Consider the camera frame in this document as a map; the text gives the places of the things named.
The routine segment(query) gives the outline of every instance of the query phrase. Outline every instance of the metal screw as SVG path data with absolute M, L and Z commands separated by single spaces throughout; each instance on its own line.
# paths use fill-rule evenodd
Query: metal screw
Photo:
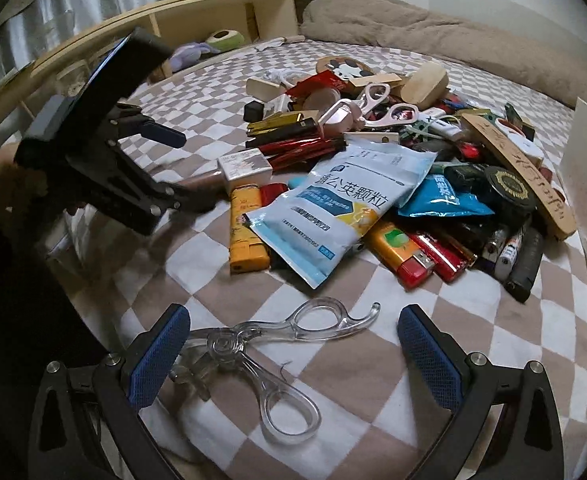
M 542 363 L 539 363 L 538 361 L 531 361 L 529 363 L 529 368 L 531 368 L 531 371 L 534 374 L 541 374 L 544 372 L 544 366 L 542 366 Z
M 109 354 L 109 355 L 107 355 L 106 359 L 104 360 L 104 363 L 107 366 L 115 366 L 119 362 L 120 362 L 120 356 L 118 354 Z
M 474 363 L 476 366 L 484 366 L 487 364 L 487 356 L 481 354 L 480 352 L 474 352 L 471 354 L 471 362 Z
M 49 374 L 54 374 L 58 370 L 60 370 L 60 361 L 51 361 L 47 364 L 47 371 Z

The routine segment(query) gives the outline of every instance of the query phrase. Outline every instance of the checkered pattern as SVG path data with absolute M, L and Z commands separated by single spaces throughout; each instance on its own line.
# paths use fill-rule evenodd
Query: checkered pattern
M 388 48 L 306 41 L 177 74 L 139 100 L 145 113 L 186 134 L 184 148 L 131 137 L 123 149 L 158 179 L 177 181 L 207 171 L 218 156 L 240 150 L 246 140 L 241 111 L 251 100 L 244 94 L 247 77 L 268 68 L 313 72 L 316 60 L 331 54 L 355 57 L 384 72 L 410 72 L 431 59 Z M 497 76 L 442 63 L 453 87 L 496 107 L 513 103 L 536 126 L 545 164 L 553 169 L 559 163 L 570 110 Z M 97 327 L 96 317 L 111 320 L 124 345 L 172 302 L 186 305 L 194 329 L 281 320 L 312 296 L 337 298 L 353 317 L 365 315 L 375 301 L 382 305 L 374 325 L 349 338 L 257 343 L 252 349 L 268 370 L 280 373 L 284 365 L 284 376 L 320 407 L 321 428 L 302 445 L 282 446 L 264 436 L 256 397 L 238 378 L 218 377 L 209 402 L 185 401 L 177 386 L 165 384 L 161 398 L 181 430 L 232 479 L 400 479 L 409 473 L 448 417 L 401 352 L 395 329 L 400 309 L 409 303 L 420 304 L 467 352 L 484 352 L 497 365 L 523 367 L 532 359 L 545 365 L 560 413 L 566 476 L 573 477 L 587 442 L 587 268 L 577 234 L 548 243 L 531 298 L 521 305 L 476 270 L 451 285 L 433 275 L 406 292 L 368 251 L 345 259 L 317 290 L 286 271 L 231 276 L 226 202 L 198 218 L 166 217 L 149 238 L 100 214 L 73 221 L 76 248 L 92 272 L 74 303 L 91 327 Z M 497 414 L 492 412 L 490 424 Z M 276 405 L 274 417 L 284 427 L 299 428 L 286 406 Z M 467 476 L 477 468 L 489 435 L 468 460 Z

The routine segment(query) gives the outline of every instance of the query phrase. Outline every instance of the cartoon mouse picture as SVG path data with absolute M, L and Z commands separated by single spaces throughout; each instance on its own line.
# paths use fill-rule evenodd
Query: cartoon mouse picture
M 373 72 L 366 70 L 354 59 L 349 58 L 332 59 L 327 63 L 327 67 L 329 67 L 329 70 L 336 74 L 340 79 L 344 80 L 373 75 Z

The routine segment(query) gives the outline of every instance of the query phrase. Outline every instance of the beige blanket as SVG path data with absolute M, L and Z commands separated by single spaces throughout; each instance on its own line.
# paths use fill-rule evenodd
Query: beige blanket
M 304 11 L 302 34 L 462 61 L 572 108 L 578 97 L 587 102 L 587 65 L 568 54 L 400 0 L 315 0 Z

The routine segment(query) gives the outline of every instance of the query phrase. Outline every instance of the black round container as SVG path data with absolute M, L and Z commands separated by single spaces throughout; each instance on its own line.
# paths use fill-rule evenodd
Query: black round container
M 498 166 L 485 168 L 485 178 L 478 200 L 493 209 L 500 222 L 513 230 L 520 228 L 536 207 L 529 186 L 513 171 Z

